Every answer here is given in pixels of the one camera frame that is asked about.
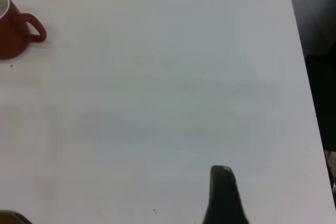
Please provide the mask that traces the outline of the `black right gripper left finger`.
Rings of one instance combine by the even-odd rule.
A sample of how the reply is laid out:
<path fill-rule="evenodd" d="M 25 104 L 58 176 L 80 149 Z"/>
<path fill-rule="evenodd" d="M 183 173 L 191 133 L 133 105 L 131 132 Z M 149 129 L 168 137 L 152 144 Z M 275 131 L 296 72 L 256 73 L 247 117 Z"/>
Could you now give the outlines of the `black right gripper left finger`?
<path fill-rule="evenodd" d="M 32 224 L 32 222 L 18 212 L 1 210 L 0 224 Z"/>

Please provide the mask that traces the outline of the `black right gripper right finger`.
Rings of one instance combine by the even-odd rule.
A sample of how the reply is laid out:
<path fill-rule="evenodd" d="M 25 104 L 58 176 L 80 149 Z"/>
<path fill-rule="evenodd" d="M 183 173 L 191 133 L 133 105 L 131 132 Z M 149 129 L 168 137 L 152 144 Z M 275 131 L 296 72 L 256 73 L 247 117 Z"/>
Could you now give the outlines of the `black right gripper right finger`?
<path fill-rule="evenodd" d="M 228 166 L 211 167 L 209 201 L 203 223 L 249 223 L 244 213 L 236 178 Z"/>

